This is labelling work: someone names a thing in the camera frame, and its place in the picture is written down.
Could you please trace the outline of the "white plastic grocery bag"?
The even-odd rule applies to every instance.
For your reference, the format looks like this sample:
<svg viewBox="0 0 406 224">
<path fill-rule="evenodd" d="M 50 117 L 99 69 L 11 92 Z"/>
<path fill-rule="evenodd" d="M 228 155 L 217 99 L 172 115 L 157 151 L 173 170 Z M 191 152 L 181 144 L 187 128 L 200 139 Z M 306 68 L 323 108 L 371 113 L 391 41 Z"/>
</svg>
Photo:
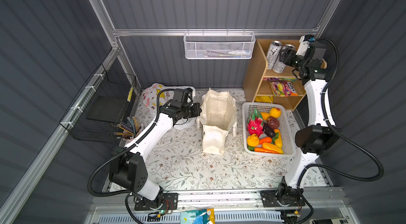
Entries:
<svg viewBox="0 0 406 224">
<path fill-rule="evenodd" d="M 156 101 L 157 101 L 157 94 L 164 90 L 164 89 L 187 89 L 191 88 L 192 89 L 192 96 L 193 99 L 196 95 L 196 90 L 192 86 L 175 86 L 175 87 L 167 87 L 163 84 L 160 83 L 154 83 L 150 87 L 146 88 L 143 90 L 141 97 L 140 97 L 140 104 L 137 108 L 137 118 L 140 119 L 141 122 L 146 122 L 147 125 L 149 122 L 152 122 L 155 119 L 156 116 Z M 174 93 L 172 91 L 169 92 L 163 92 L 160 94 L 159 97 L 159 104 L 163 105 L 165 102 L 173 98 Z M 174 126 L 175 129 L 177 130 L 184 130 L 193 125 L 193 123 L 196 122 L 195 118 L 189 118 L 189 119 L 181 119 L 176 123 Z"/>
</svg>

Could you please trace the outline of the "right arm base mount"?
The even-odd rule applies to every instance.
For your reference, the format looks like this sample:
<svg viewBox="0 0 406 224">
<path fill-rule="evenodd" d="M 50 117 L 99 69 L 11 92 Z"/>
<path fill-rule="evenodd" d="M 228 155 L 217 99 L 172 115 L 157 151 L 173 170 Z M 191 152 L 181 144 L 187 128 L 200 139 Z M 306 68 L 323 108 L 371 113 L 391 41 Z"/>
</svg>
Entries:
<svg viewBox="0 0 406 224">
<path fill-rule="evenodd" d="M 260 198 L 263 207 L 303 207 L 305 202 L 299 196 L 296 189 L 289 189 L 288 192 L 279 192 L 278 190 L 262 190 Z"/>
</svg>

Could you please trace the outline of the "yellow peach toy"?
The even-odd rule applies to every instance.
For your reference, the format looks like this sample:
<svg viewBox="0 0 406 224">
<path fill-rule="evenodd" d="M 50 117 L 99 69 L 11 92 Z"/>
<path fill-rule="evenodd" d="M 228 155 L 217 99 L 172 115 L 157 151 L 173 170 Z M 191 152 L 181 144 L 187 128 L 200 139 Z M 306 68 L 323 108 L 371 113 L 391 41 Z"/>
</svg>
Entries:
<svg viewBox="0 0 406 224">
<path fill-rule="evenodd" d="M 274 118 L 279 118 L 282 114 L 281 109 L 273 107 L 270 112 L 269 112 L 270 116 L 274 117 Z"/>
</svg>

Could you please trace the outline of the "yellow snack packet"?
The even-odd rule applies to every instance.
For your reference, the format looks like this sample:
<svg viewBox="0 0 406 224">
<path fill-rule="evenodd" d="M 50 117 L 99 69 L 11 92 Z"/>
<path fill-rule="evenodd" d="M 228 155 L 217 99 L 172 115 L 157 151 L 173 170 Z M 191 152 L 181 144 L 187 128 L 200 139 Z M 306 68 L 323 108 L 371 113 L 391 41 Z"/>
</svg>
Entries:
<svg viewBox="0 0 406 224">
<path fill-rule="evenodd" d="M 273 96 L 256 96 L 255 102 L 273 103 Z"/>
</svg>

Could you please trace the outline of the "yellow bell pepper toy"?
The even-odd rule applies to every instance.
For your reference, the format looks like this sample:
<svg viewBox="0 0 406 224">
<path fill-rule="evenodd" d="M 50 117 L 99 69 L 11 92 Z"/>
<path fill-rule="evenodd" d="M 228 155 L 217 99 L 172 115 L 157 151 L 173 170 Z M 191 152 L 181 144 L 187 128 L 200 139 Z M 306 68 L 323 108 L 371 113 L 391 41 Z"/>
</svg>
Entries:
<svg viewBox="0 0 406 224">
<path fill-rule="evenodd" d="M 247 138 L 247 145 L 249 147 L 255 148 L 259 145 L 260 139 L 256 134 L 252 134 Z"/>
</svg>

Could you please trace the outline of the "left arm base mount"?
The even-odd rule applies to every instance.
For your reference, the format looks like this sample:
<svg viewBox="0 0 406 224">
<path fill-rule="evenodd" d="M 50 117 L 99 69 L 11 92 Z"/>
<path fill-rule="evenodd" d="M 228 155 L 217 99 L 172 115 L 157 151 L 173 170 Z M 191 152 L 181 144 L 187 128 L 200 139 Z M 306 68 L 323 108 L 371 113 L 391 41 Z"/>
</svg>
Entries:
<svg viewBox="0 0 406 224">
<path fill-rule="evenodd" d="M 149 210 L 176 210 L 179 202 L 178 193 L 160 193 L 155 200 L 149 200 L 145 197 L 135 200 L 135 211 Z"/>
</svg>

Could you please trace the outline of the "colourful fruit candy bag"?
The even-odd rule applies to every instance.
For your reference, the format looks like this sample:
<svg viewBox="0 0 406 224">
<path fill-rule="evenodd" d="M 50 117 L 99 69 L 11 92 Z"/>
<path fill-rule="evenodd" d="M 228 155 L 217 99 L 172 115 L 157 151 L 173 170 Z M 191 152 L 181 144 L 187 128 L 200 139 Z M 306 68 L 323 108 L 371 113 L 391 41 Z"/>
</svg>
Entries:
<svg viewBox="0 0 406 224">
<path fill-rule="evenodd" d="M 299 96 L 293 84 L 289 81 L 270 81 L 272 93 L 276 97 L 296 97 Z"/>
</svg>

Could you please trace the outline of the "wooden shelf unit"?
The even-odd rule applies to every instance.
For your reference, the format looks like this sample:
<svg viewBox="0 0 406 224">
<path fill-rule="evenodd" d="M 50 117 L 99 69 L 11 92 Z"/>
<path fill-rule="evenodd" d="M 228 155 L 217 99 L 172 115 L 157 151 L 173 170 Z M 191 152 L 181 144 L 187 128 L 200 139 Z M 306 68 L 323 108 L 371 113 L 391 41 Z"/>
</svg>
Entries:
<svg viewBox="0 0 406 224">
<path fill-rule="evenodd" d="M 272 43 L 270 39 L 257 39 L 252 58 L 248 64 L 243 81 L 243 90 L 247 102 L 254 102 L 257 97 L 273 97 L 273 103 L 283 106 L 286 110 L 295 110 L 301 101 L 306 96 L 304 86 L 300 81 L 294 81 L 292 84 L 298 93 L 293 97 L 278 97 L 273 95 L 269 83 L 266 78 L 286 78 L 296 79 L 293 75 L 293 67 L 287 66 L 280 74 L 275 73 L 272 69 L 268 69 L 268 61 L 266 58 L 267 51 Z"/>
</svg>

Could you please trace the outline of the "floral table mat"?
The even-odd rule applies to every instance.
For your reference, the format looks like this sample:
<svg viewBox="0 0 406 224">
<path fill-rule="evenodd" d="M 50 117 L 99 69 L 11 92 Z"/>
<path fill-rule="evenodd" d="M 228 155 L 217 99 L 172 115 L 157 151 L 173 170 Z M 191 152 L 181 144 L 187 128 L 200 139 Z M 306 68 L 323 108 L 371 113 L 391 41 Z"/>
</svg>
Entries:
<svg viewBox="0 0 406 224">
<path fill-rule="evenodd" d="M 229 134 L 225 153 L 203 153 L 202 129 L 195 124 L 166 134 L 155 145 L 145 164 L 149 179 L 167 191 L 276 188 L 291 169 L 294 158 L 248 154 L 244 148 L 241 89 L 230 91 L 236 99 L 236 136 Z"/>
</svg>

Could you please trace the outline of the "dark purple eggplant toy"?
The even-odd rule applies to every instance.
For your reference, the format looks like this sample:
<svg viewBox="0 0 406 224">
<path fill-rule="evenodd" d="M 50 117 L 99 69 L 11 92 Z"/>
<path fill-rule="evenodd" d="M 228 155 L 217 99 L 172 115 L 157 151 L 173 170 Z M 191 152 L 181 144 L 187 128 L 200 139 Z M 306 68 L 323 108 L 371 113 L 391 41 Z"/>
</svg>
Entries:
<svg viewBox="0 0 406 224">
<path fill-rule="evenodd" d="M 264 123 L 263 125 L 263 133 L 270 138 L 274 138 L 276 136 L 274 129 L 271 128 L 267 123 Z"/>
</svg>

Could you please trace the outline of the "dark red plum toy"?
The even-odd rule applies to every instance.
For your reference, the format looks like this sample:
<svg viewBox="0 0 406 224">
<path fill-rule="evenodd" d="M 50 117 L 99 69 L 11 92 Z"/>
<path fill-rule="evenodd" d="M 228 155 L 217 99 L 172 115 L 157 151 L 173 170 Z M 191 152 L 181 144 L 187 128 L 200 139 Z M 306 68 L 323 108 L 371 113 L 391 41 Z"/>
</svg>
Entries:
<svg viewBox="0 0 406 224">
<path fill-rule="evenodd" d="M 266 122 L 267 122 L 267 125 L 268 125 L 270 128 L 272 128 L 273 130 L 274 130 L 274 129 L 278 129 L 279 126 L 280 126 L 279 120 L 278 120 L 277 118 L 275 118 L 275 117 L 272 117 L 272 116 L 268 117 L 267 120 L 266 120 Z"/>
</svg>

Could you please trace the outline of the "pink dragon fruit toy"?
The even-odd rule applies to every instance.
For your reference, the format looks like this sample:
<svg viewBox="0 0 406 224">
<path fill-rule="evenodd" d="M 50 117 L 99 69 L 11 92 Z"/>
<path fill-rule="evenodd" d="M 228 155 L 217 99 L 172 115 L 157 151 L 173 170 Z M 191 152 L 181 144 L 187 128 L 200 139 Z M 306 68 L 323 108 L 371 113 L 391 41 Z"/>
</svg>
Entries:
<svg viewBox="0 0 406 224">
<path fill-rule="evenodd" d="M 264 120 L 262 114 L 255 108 L 254 112 L 247 120 L 247 131 L 250 135 L 255 134 L 260 137 L 264 130 Z"/>
</svg>

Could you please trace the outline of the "white plastic fruit basket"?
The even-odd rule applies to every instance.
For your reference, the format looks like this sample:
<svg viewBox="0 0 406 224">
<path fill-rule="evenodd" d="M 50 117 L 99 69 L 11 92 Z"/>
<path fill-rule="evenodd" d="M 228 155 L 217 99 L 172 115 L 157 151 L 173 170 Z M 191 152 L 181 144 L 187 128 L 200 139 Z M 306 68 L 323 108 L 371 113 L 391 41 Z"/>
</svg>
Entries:
<svg viewBox="0 0 406 224">
<path fill-rule="evenodd" d="M 247 147 L 247 138 L 248 138 L 248 130 L 246 129 L 247 124 L 248 124 L 248 115 L 251 115 L 254 113 L 255 109 L 258 112 L 269 112 L 271 108 L 279 108 L 281 109 L 281 116 L 278 119 L 280 122 L 280 128 L 282 130 L 281 135 L 282 135 L 282 150 L 283 154 L 274 154 L 274 153 L 256 153 L 253 151 L 250 151 Z M 270 103 L 261 103 L 261 102 L 246 102 L 242 105 L 242 115 L 243 115 L 243 125 L 245 129 L 243 130 L 243 135 L 244 135 L 244 142 L 245 142 L 245 151 L 247 153 L 253 154 L 253 155 L 260 155 L 260 156 L 269 156 L 269 157 L 275 157 L 275 158 L 282 158 L 282 157 L 289 157 L 292 158 L 296 154 L 296 145 L 295 145 L 295 140 L 294 136 L 292 135 L 291 132 L 291 127 L 290 123 L 288 120 L 288 115 L 286 113 L 286 110 L 283 106 L 278 105 L 278 104 L 270 104 Z"/>
</svg>

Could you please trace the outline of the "orange carrot toy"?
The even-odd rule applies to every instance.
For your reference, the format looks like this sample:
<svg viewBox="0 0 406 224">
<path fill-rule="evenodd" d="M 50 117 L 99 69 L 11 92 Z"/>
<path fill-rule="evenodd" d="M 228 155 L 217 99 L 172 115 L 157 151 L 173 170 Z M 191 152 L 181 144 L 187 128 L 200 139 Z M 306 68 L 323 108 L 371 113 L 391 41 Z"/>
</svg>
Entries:
<svg viewBox="0 0 406 224">
<path fill-rule="evenodd" d="M 255 152 L 260 152 L 260 153 L 280 154 L 280 153 L 277 152 L 277 151 L 266 150 L 266 149 L 263 149 L 263 148 L 254 148 L 254 151 L 255 151 Z"/>
</svg>

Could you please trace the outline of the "silver drink can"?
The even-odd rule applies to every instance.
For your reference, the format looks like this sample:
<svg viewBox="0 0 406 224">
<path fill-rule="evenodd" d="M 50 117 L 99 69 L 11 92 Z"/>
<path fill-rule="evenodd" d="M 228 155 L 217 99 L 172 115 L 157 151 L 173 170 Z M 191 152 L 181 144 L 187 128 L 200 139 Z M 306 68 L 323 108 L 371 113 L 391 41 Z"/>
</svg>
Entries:
<svg viewBox="0 0 406 224">
<path fill-rule="evenodd" d="M 286 65 L 285 65 L 283 62 L 280 61 L 280 58 L 281 58 L 282 54 L 283 54 L 287 49 L 295 51 L 296 47 L 295 47 L 294 45 L 292 45 L 292 44 L 285 44 L 285 45 L 282 47 L 282 49 L 279 51 L 277 60 L 276 60 L 274 66 L 273 66 L 273 68 L 272 68 L 272 70 L 273 70 L 275 73 L 277 73 L 277 74 L 281 74 L 281 73 L 284 71 L 285 67 L 286 67 Z"/>
<path fill-rule="evenodd" d="M 272 69 L 274 64 L 276 63 L 281 48 L 282 43 L 280 41 L 275 40 L 271 42 L 266 54 L 268 70 Z"/>
</svg>

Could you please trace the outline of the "cup of coloured pencils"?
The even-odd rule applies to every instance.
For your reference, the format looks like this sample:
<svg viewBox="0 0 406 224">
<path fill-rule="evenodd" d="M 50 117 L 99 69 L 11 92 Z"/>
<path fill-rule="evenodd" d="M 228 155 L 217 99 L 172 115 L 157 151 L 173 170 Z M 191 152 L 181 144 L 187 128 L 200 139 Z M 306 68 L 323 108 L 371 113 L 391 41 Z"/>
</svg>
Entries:
<svg viewBox="0 0 406 224">
<path fill-rule="evenodd" d="M 117 130 L 114 135 L 123 138 L 132 138 L 136 137 L 136 135 L 141 131 L 142 124 L 138 122 L 135 117 L 126 117 L 121 122 L 115 125 Z"/>
</svg>

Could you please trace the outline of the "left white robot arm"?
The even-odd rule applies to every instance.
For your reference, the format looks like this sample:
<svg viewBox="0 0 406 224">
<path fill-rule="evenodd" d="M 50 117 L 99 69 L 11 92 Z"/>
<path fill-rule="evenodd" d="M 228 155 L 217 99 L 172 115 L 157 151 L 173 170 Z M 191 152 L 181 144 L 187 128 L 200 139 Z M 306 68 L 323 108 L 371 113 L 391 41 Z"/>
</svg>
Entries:
<svg viewBox="0 0 406 224">
<path fill-rule="evenodd" d="M 129 144 L 117 148 L 109 160 L 98 167 L 87 182 L 88 192 L 95 197 L 133 193 L 149 201 L 160 200 L 162 189 L 148 178 L 145 161 L 167 131 L 180 120 L 196 118 L 202 112 L 200 103 L 194 102 L 192 88 L 169 88 L 156 95 L 156 115 L 154 120 Z M 97 192 L 93 180 L 105 167 L 110 166 L 110 181 L 123 187 L 114 192 Z"/>
</svg>

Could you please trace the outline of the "yellow corn toy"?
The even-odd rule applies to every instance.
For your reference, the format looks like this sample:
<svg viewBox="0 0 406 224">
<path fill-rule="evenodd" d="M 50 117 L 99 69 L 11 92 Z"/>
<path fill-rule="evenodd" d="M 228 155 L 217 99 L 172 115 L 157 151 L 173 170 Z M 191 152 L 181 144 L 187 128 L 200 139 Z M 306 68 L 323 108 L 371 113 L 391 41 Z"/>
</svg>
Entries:
<svg viewBox="0 0 406 224">
<path fill-rule="evenodd" d="M 283 149 L 272 143 L 262 143 L 262 148 L 268 151 L 273 151 L 278 154 L 283 154 Z"/>
</svg>

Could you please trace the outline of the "teal printed booklet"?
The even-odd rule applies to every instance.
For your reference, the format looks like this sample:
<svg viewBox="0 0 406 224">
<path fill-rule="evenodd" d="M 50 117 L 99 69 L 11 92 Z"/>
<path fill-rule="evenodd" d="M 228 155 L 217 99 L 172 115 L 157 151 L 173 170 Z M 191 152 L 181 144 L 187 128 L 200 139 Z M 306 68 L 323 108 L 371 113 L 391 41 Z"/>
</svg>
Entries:
<svg viewBox="0 0 406 224">
<path fill-rule="evenodd" d="M 180 213 L 181 224 L 215 224 L 214 209 L 199 209 Z"/>
</svg>

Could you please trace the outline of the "cream canvas tote bag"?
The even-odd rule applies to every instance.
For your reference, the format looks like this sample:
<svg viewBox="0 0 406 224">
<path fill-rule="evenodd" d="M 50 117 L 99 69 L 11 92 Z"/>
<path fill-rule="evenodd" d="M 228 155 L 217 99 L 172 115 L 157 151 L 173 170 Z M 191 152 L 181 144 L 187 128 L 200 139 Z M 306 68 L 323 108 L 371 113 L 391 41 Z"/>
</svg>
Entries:
<svg viewBox="0 0 406 224">
<path fill-rule="evenodd" d="M 202 112 L 197 127 L 203 128 L 203 153 L 223 155 L 225 142 L 231 133 L 237 136 L 237 105 L 230 92 L 209 89 L 202 97 Z"/>
</svg>

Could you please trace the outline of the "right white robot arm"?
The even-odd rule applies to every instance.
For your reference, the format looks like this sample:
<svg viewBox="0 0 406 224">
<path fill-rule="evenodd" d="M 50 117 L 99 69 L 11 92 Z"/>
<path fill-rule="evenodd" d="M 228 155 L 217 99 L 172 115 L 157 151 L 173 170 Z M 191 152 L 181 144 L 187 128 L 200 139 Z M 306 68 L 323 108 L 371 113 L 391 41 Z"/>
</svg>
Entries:
<svg viewBox="0 0 406 224">
<path fill-rule="evenodd" d="M 297 51 L 287 49 L 280 55 L 279 61 L 293 68 L 292 73 L 301 80 L 308 97 L 308 126 L 296 133 L 295 143 L 299 148 L 291 170 L 282 178 L 276 193 L 280 204 L 287 205 L 302 198 L 302 179 L 312 167 L 322 168 L 343 177 L 364 182 L 379 180 L 384 175 L 384 167 L 372 153 L 345 137 L 335 126 L 328 99 L 328 88 L 334 79 L 337 67 L 333 72 L 321 68 L 322 62 L 314 58 L 316 46 L 323 38 L 305 35 L 300 38 Z M 350 175 L 331 167 L 317 164 L 318 157 L 338 139 L 343 139 L 353 147 L 366 154 L 376 164 L 378 172 L 374 176 L 359 177 Z"/>
</svg>

